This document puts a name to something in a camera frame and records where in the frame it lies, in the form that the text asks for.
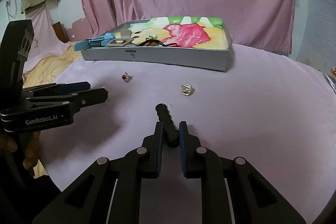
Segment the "hand holding other gripper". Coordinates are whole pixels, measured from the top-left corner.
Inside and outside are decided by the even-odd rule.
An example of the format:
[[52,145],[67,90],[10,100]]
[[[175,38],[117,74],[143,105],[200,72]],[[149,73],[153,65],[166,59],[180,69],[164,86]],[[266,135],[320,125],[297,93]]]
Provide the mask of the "hand holding other gripper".
[[41,132],[35,131],[27,134],[28,140],[25,140],[23,144],[18,145],[17,142],[11,139],[9,136],[1,133],[1,149],[9,152],[16,153],[19,150],[19,156],[23,156],[23,167],[26,170],[35,167],[39,160],[39,139]]

